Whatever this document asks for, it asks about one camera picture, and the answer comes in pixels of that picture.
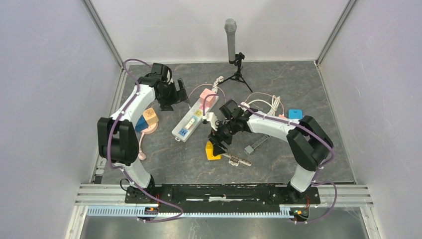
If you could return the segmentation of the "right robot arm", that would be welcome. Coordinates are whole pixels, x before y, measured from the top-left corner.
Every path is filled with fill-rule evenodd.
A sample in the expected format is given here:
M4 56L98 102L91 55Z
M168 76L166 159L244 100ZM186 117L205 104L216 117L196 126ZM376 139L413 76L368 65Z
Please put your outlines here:
M265 134L289 144L297 167L289 181L288 198L293 203L302 202L308 195L308 188L315 180L316 173L325 163L335 157L333 142L311 116L302 119L284 119L271 116L247 104L237 104L228 100L220 112L225 117L218 120L212 112L202 113L204 123L211 124L209 141L213 154L227 151L227 145L238 132Z

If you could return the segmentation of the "white plug adapter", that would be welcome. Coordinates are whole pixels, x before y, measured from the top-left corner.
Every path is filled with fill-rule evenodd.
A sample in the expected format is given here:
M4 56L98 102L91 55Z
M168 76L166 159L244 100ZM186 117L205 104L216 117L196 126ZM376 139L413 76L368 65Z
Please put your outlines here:
M191 118L189 121L188 121L188 123L185 125L185 129L186 130L188 130L188 129L190 129L194 124L195 124L195 119L194 118Z

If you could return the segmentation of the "blue plug adapter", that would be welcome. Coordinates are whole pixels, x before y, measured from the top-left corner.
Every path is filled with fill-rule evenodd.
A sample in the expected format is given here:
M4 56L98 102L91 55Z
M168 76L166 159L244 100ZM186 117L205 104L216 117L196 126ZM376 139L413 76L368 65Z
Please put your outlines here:
M301 120L303 118L303 111L300 109L289 109L288 118L293 120Z

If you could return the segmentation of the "yellow cube socket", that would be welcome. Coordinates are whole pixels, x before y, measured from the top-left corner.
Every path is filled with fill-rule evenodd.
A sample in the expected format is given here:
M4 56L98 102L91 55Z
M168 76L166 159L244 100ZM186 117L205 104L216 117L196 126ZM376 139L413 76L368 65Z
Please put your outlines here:
M213 145L210 141L208 141L206 143L205 146L205 152L206 152L206 158L209 161L213 161L213 160L221 160L221 155L214 155L213 154Z

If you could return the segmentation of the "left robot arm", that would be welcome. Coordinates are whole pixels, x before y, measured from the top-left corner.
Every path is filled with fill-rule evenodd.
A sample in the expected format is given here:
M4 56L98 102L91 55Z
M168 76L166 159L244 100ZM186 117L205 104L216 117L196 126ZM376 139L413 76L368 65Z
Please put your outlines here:
M120 170L126 176L145 203L156 198L156 189L153 177L138 159L135 126L154 101L158 101L162 111L172 111L173 105L189 101L183 80L174 81L172 76L167 65L153 63L150 73L135 79L134 90L124 105L97 123L100 157L107 160L111 169Z

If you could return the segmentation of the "pink cube socket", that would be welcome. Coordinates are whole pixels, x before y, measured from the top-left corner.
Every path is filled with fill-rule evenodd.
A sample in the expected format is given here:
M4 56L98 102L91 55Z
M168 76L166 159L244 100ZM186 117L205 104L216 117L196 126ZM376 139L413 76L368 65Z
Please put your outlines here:
M216 99L215 92L210 89L204 89L200 94L200 103L205 107L210 107Z

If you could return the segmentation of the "long white power strip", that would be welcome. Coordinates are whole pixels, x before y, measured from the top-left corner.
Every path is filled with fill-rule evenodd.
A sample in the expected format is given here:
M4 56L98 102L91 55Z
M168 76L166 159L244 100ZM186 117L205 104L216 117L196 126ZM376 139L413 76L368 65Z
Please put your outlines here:
M203 104L198 99L173 128L172 135L176 141L186 142L195 129L202 124Z

